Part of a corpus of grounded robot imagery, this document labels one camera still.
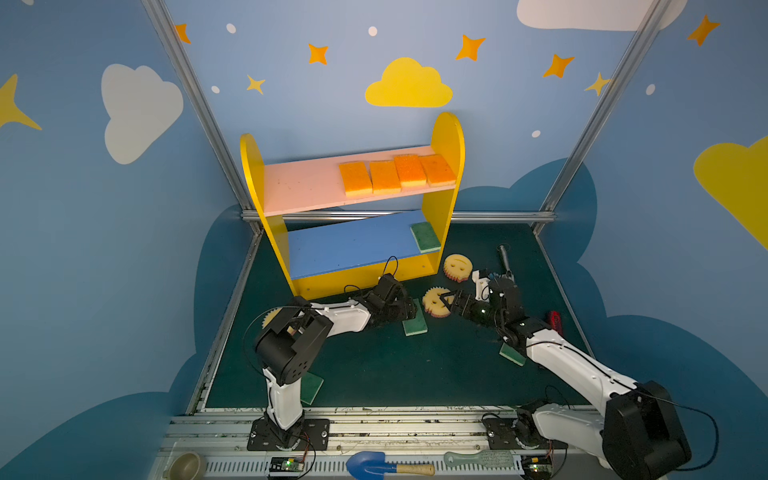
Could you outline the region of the orange sponge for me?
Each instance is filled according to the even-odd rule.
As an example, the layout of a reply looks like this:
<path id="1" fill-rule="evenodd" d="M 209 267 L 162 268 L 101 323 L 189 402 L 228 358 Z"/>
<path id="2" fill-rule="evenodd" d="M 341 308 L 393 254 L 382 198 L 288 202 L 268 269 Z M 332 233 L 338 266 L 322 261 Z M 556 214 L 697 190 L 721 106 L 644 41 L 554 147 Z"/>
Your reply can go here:
<path id="1" fill-rule="evenodd" d="M 401 192 L 401 181 L 394 160 L 371 162 L 369 170 L 374 195 L 392 195 Z"/>
<path id="2" fill-rule="evenodd" d="M 418 155 L 395 156 L 394 164 L 403 188 L 422 187 L 427 184 L 427 177 Z"/>
<path id="3" fill-rule="evenodd" d="M 368 196 L 373 193 L 372 182 L 364 162 L 342 163 L 339 165 L 339 171 L 347 198 Z"/>
<path id="4" fill-rule="evenodd" d="M 456 182 L 456 174 L 445 160 L 438 154 L 419 157 L 427 183 L 431 187 L 452 185 Z"/>

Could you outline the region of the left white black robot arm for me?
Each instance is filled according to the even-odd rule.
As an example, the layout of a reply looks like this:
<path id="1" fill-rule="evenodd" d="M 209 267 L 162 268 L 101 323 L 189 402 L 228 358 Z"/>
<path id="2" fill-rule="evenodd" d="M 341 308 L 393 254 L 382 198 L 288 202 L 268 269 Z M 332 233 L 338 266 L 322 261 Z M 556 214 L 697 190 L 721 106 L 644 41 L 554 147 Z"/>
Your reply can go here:
<path id="1" fill-rule="evenodd" d="M 280 433 L 292 433 L 304 419 L 301 379 L 333 336 L 360 333 L 377 323 L 412 320 L 417 303 L 401 282 L 387 273 L 367 291 L 344 302 L 318 303 L 301 296 L 267 314 L 254 341 L 266 379 L 266 418 Z"/>

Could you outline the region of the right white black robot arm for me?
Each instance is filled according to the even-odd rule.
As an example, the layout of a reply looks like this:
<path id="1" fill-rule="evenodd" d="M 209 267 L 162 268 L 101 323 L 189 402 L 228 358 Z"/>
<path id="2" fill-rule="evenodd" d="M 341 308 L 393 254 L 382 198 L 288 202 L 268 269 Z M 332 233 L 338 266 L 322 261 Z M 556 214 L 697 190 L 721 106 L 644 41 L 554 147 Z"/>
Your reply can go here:
<path id="1" fill-rule="evenodd" d="M 513 425 L 524 448 L 552 440 L 574 446 L 622 479 L 660 479 L 692 458 L 676 405 L 667 390 L 639 383 L 601 364 L 547 322 L 525 313 L 520 291 L 496 276 L 470 294 L 434 287 L 424 297 L 433 316 L 457 314 L 493 327 L 516 364 L 549 370 L 592 405 L 575 410 L 546 400 L 523 406 Z"/>

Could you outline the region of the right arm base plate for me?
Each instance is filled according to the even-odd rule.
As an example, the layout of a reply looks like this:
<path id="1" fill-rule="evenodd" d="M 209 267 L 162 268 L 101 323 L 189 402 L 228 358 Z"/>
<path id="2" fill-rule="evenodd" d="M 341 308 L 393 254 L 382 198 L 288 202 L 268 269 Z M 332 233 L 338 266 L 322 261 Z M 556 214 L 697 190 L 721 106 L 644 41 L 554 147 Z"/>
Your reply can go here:
<path id="1" fill-rule="evenodd" d="M 547 450 L 565 448 L 566 444 L 546 439 L 537 430 L 531 415 L 501 417 L 495 413 L 481 416 L 491 450 Z"/>

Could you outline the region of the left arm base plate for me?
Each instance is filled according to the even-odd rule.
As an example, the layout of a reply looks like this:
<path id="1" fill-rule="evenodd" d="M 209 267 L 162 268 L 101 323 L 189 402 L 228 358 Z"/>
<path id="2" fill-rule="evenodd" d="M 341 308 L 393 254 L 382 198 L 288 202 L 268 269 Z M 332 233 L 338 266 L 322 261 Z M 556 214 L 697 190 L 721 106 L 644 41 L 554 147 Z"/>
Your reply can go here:
<path id="1" fill-rule="evenodd" d="M 330 437 L 328 419 L 300 419 L 288 430 L 282 430 L 267 417 L 251 425 L 246 449 L 248 451 L 326 451 Z"/>

